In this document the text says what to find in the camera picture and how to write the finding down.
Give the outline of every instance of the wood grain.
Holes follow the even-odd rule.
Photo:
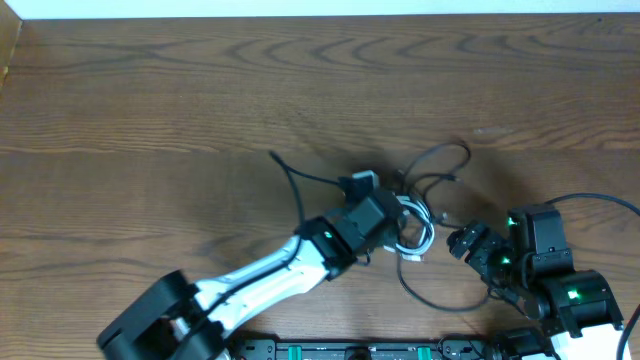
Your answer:
[[[0,90],[4,78],[9,72],[9,62],[13,55],[13,48],[18,41],[22,21],[4,2],[0,1]]]
[[[215,276],[296,225],[275,149],[338,176],[389,174],[463,138],[464,186],[433,202],[496,226],[576,191],[640,203],[639,15],[33,21],[0,99],[0,358],[99,358],[97,334],[158,277]],[[425,164],[445,169],[459,154]],[[340,194],[301,181],[309,216]],[[629,317],[640,221],[560,206],[576,266]],[[468,304],[475,273],[438,246],[407,265],[425,296]],[[402,292],[376,252],[247,329],[283,338],[427,338],[527,322],[492,302],[458,315]],[[640,333],[632,349],[640,355]]]

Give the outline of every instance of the white wall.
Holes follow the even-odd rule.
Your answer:
[[[640,0],[5,0],[22,19],[640,12]]]

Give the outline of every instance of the wooden table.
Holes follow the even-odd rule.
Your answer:
[[[157,278],[226,273],[296,225],[267,150],[324,176],[382,175],[462,138],[452,221],[577,191],[640,204],[640,15],[29,21],[0,100],[0,358],[99,358],[95,337]],[[425,164],[446,169],[455,152]],[[341,195],[299,181],[307,214]],[[578,269],[640,300],[640,220],[559,206]],[[408,281],[469,304],[477,274],[448,231]],[[247,329],[282,338],[429,338],[528,322],[491,302],[441,313],[378,251]],[[640,331],[633,335],[640,356]]]

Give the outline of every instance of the led indicator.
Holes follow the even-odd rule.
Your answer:
[[[569,299],[580,299],[580,294],[575,290],[571,290],[567,294],[569,295]]]

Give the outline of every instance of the green led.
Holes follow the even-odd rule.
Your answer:
[[[571,290],[569,292],[567,292],[567,295],[569,295],[569,299],[580,299],[580,294],[578,294],[577,291],[575,290]]]

